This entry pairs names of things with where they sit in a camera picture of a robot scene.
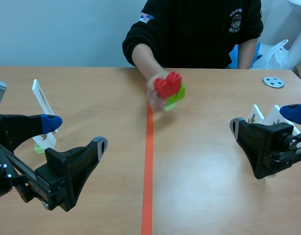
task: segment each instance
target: green lego brick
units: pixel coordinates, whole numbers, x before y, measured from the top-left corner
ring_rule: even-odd
[[[172,95],[171,97],[168,97],[166,99],[166,103],[167,103],[167,105],[171,105],[171,104],[176,103],[179,100],[183,99],[184,96],[185,96],[185,86],[182,85],[182,87],[180,88],[180,90],[177,94]]]
[[[37,154],[45,153],[45,151],[38,144],[35,146],[34,150]]]
[[[178,101],[178,94],[174,94],[166,99],[166,104],[171,105]]]
[[[173,103],[173,104],[170,104],[170,105],[166,105],[164,109],[165,109],[166,112],[169,112],[172,109],[174,109],[175,107],[176,107],[176,103]]]
[[[178,92],[177,96],[178,96],[178,101],[185,97],[185,86],[184,85],[182,85],[182,87],[181,87],[180,91]]]

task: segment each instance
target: embroidered logo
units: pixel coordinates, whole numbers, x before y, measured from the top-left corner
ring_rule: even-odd
[[[241,26],[241,19],[242,19],[242,9],[236,9],[230,14],[230,17],[232,17],[232,23],[231,23],[231,28],[229,31],[231,33],[237,33],[240,31],[240,26]]]
[[[150,14],[141,13],[140,21],[144,23],[148,23],[150,20],[154,19],[154,16],[151,16]]]

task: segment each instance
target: person's right hand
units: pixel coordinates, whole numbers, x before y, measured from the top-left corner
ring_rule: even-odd
[[[147,82],[147,100],[150,104],[151,109],[153,111],[157,111],[158,109],[162,109],[166,106],[166,100],[161,98],[155,89],[154,81],[157,78],[166,79],[169,75],[169,72],[162,71],[154,75],[148,82]]]

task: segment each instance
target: screw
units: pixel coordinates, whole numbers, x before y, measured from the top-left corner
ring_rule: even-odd
[[[289,143],[289,149],[290,150],[296,149],[297,148],[297,144],[298,144],[297,140],[291,140],[290,143]]]
[[[49,210],[49,204],[47,202],[43,202],[43,206],[46,210]]]

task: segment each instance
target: blue bag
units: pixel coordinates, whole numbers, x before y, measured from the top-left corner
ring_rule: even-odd
[[[253,64],[255,63],[255,61],[257,60],[259,47],[260,47],[260,43],[257,43],[256,52],[255,52],[255,55],[254,55],[254,59],[253,59],[251,68],[253,67]],[[235,45],[234,49],[229,54],[230,58],[231,58],[231,61],[232,61],[232,63],[229,66],[232,69],[237,69],[238,68],[238,49],[239,49],[239,45]]]

